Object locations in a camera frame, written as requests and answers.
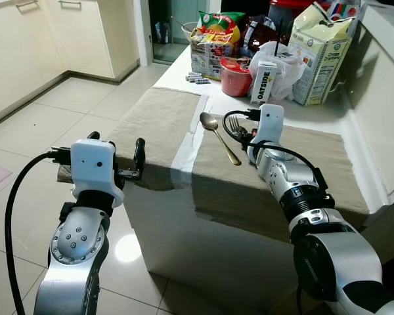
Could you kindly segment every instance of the cabinet door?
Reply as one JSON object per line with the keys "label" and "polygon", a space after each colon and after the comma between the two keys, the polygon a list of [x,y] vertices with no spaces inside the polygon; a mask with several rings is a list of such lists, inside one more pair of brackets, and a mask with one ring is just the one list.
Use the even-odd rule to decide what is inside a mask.
{"label": "cabinet door", "polygon": [[0,111],[42,86],[17,8],[0,4]]}
{"label": "cabinet door", "polygon": [[114,77],[95,0],[47,0],[70,70]]}
{"label": "cabinet door", "polygon": [[66,69],[58,54],[56,43],[45,16],[44,0],[16,0],[22,37],[44,83],[62,74]]}

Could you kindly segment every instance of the white plastic bag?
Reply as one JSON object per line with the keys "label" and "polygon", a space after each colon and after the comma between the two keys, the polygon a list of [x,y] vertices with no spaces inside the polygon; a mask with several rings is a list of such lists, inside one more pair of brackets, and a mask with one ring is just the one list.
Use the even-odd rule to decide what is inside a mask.
{"label": "white plastic bag", "polygon": [[260,46],[260,50],[255,53],[249,66],[253,82],[257,76],[259,61],[274,62],[277,64],[277,74],[270,95],[277,100],[285,97],[293,100],[292,85],[301,78],[306,65],[303,63],[302,58],[295,51],[292,51],[291,48],[279,44],[277,56],[274,55],[275,49],[276,42],[269,41]]}

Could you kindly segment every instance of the black cord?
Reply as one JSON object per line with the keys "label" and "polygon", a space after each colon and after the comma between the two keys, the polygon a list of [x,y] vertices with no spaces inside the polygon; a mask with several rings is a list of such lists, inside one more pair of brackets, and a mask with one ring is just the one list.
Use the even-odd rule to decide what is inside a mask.
{"label": "black cord", "polygon": [[54,152],[47,152],[35,157],[31,160],[20,172],[16,178],[12,190],[9,194],[9,199],[7,200],[6,213],[5,213],[5,242],[6,242],[6,260],[7,260],[7,272],[9,273],[9,280],[12,288],[12,295],[14,305],[16,307],[16,313],[18,315],[25,315],[24,305],[22,303],[22,298],[19,292],[18,280],[16,279],[16,270],[14,269],[14,258],[13,258],[13,247],[12,247],[12,209],[14,199],[16,198],[16,193],[20,186],[20,183],[28,174],[28,171],[38,162],[46,158],[54,158]]}
{"label": "black cord", "polygon": [[296,306],[297,306],[297,311],[299,312],[299,315],[304,315],[303,309],[302,309],[302,287],[300,284],[297,285],[296,289]]}
{"label": "black cord", "polygon": [[226,119],[230,115],[234,115],[234,114],[241,114],[241,115],[247,116],[251,120],[255,120],[255,119],[259,120],[260,117],[259,117],[259,110],[250,110],[248,112],[244,112],[242,110],[233,110],[231,112],[226,113],[225,116],[223,116],[222,125],[223,125],[224,130],[227,132],[227,134],[230,137],[232,137],[235,141],[238,141],[239,143],[245,144],[247,146],[252,146],[254,148],[278,150],[278,151],[285,152],[285,153],[295,156],[296,158],[300,159],[303,163],[305,163],[312,170],[314,177],[317,180],[317,183],[321,189],[326,190],[328,188],[326,181],[325,181],[324,177],[322,176],[320,169],[318,167],[315,167],[306,157],[303,157],[301,154],[299,154],[295,151],[286,149],[286,148],[282,148],[281,146],[271,146],[268,144],[258,144],[258,143],[246,142],[246,141],[238,138],[237,136],[235,136],[229,130],[229,128],[227,127],[227,124],[226,124]]}

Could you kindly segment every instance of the cardboard box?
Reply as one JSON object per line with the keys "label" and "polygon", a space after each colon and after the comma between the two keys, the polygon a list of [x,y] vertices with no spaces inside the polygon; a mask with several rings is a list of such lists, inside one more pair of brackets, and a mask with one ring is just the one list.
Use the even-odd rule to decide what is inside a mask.
{"label": "cardboard box", "polygon": [[191,70],[204,77],[221,80],[221,59],[237,53],[233,34],[202,33],[196,28],[191,34]]}
{"label": "cardboard box", "polygon": [[258,62],[257,77],[255,77],[252,89],[251,104],[267,103],[276,73],[277,65],[274,62]]}
{"label": "cardboard box", "polygon": [[324,103],[349,48],[351,37],[346,31],[352,20],[333,22],[318,3],[295,19],[289,47],[307,65],[293,87],[296,102],[304,106]]}

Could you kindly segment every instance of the beige cloth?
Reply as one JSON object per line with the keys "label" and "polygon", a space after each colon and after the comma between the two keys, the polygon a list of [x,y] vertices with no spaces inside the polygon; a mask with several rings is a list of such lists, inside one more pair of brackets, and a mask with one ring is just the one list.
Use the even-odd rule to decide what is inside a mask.
{"label": "beige cloth", "polygon": [[[171,190],[171,164],[196,110],[200,96],[169,89],[151,88],[120,121],[108,137],[116,143],[120,168],[133,166],[135,140],[146,141],[146,165],[141,186],[152,190]],[[213,221],[288,242],[288,223],[258,176],[248,157],[221,126],[219,132],[243,162],[234,166],[219,140],[205,131],[192,169],[192,191],[196,210]],[[251,121],[240,123],[251,130]],[[357,186],[343,141],[339,135],[308,129],[284,127],[280,143],[320,167],[336,200],[336,208],[351,224],[360,227],[368,208]],[[59,180],[70,180],[70,169],[60,169]]]}

